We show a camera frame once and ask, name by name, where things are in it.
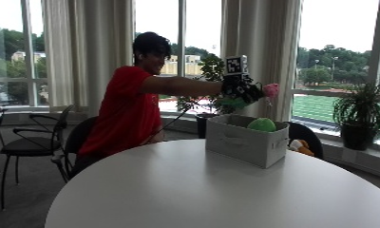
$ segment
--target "black pot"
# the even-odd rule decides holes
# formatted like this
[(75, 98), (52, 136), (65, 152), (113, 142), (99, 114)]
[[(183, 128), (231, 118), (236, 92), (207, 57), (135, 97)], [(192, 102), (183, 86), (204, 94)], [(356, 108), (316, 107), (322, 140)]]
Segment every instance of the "black pot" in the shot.
[(373, 143), (377, 131), (373, 128), (344, 123), (341, 125), (341, 140), (344, 147), (353, 150), (366, 150)]
[(199, 139), (205, 139), (207, 120), (215, 116), (217, 115), (213, 113), (200, 113), (195, 115), (195, 119), (197, 120)]

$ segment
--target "cardboard box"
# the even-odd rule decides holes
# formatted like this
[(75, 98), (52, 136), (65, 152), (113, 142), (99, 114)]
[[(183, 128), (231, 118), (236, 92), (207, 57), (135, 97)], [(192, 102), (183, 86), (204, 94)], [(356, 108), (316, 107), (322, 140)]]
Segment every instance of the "cardboard box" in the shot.
[(247, 128), (256, 118), (228, 114), (207, 121), (205, 149), (269, 168), (285, 155), (289, 125), (275, 122), (276, 131), (263, 132)]

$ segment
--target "curtain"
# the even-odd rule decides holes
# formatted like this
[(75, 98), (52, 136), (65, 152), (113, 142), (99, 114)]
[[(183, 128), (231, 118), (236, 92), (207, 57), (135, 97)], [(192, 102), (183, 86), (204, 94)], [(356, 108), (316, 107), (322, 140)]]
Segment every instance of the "curtain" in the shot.
[(73, 103), (72, 55), (67, 0), (42, 1), (50, 111)]
[(249, 75), (263, 85), (280, 84), (272, 103), (252, 104), (239, 113), (284, 121), (290, 112), (300, 0), (223, 0), (223, 58), (247, 55)]
[(115, 69), (132, 64), (133, 0), (43, 1), (50, 110), (97, 115)]

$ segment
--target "red t-shirt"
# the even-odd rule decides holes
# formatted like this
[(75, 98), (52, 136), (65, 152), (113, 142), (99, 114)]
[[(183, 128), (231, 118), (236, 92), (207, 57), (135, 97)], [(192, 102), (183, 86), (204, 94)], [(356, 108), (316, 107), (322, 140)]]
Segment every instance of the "red t-shirt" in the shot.
[(79, 156), (108, 157), (139, 146), (156, 133), (161, 125), (159, 96), (139, 93), (147, 77), (153, 76), (136, 66), (123, 66), (115, 70), (99, 117)]

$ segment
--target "yellow object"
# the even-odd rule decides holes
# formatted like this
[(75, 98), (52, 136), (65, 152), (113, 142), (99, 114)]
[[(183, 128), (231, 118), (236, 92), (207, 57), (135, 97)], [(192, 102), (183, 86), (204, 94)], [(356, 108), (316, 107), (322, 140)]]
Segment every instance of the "yellow object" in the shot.
[(289, 149), (296, 152), (300, 152), (301, 154), (309, 155), (309, 156), (314, 155), (314, 153), (309, 149), (309, 145), (306, 144), (304, 140), (293, 140), (290, 142)]

